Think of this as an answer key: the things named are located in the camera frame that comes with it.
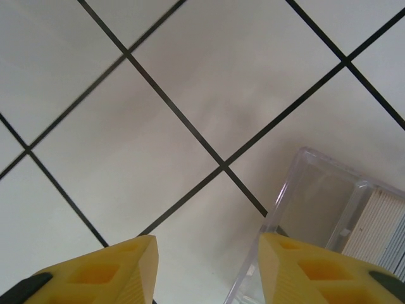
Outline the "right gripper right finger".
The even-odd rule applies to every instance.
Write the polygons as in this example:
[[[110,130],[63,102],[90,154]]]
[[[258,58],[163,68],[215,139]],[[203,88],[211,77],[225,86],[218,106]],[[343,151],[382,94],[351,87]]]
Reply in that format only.
[[[272,232],[259,237],[265,304],[405,304],[405,283],[368,262]]]

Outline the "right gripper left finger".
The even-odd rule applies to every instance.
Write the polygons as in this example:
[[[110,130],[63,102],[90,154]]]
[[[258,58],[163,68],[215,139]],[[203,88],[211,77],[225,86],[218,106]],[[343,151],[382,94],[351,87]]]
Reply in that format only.
[[[157,273],[157,239],[143,235],[44,268],[0,304],[157,304]]]

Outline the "white ridged insert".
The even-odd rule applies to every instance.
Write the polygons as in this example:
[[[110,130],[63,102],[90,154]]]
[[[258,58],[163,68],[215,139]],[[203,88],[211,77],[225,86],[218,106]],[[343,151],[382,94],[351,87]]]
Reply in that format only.
[[[375,264],[405,280],[405,198],[374,190],[342,254]]]

